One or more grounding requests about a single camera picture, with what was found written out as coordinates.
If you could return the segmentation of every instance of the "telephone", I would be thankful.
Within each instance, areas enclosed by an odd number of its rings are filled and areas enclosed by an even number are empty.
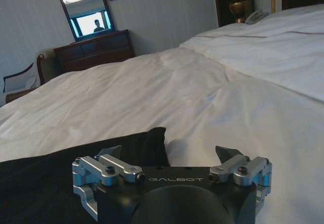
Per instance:
[[[246,24],[255,24],[259,22],[261,19],[264,19],[266,16],[268,16],[268,12],[263,12],[262,10],[257,10],[253,12],[249,17],[246,19]]]

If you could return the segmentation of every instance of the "bed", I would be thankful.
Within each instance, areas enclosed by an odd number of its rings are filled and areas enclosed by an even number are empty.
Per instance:
[[[218,165],[216,144],[271,160],[257,223],[322,223],[323,19],[289,9],[63,74],[0,109],[0,162],[163,126],[172,166]]]

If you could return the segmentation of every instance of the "wooden chair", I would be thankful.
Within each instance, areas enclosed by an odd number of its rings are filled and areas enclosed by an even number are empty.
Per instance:
[[[63,74],[61,64],[57,61],[57,58],[45,59],[45,56],[43,54],[40,54],[37,57],[37,70],[38,70],[38,74],[39,74],[40,85],[43,85],[46,82],[50,81],[51,79]],[[7,78],[12,78],[18,74],[19,73],[11,75],[11,76],[7,76]],[[20,98],[35,89],[36,88],[26,88],[26,90],[8,94],[6,96],[6,103],[14,101],[15,99]]]

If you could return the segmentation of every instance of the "dresser drawer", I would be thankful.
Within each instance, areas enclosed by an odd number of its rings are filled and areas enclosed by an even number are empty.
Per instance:
[[[84,55],[98,53],[100,51],[113,50],[119,47],[128,46],[129,42],[125,34],[115,37],[106,38],[103,40],[94,41],[81,46]]]
[[[132,57],[132,52],[129,48],[120,49],[117,51],[103,51],[101,53],[66,62],[64,64],[64,71],[67,72],[86,70],[93,66],[106,63],[121,62]]]
[[[128,30],[115,32],[54,49],[64,72],[85,70],[100,64],[134,57]]]

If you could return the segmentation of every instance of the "black fabric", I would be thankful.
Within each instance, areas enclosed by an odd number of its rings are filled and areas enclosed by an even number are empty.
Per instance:
[[[103,148],[122,145],[122,161],[139,166],[169,166],[165,130],[154,128],[46,156],[0,163],[0,223],[96,223],[73,193],[74,159],[93,157]]]

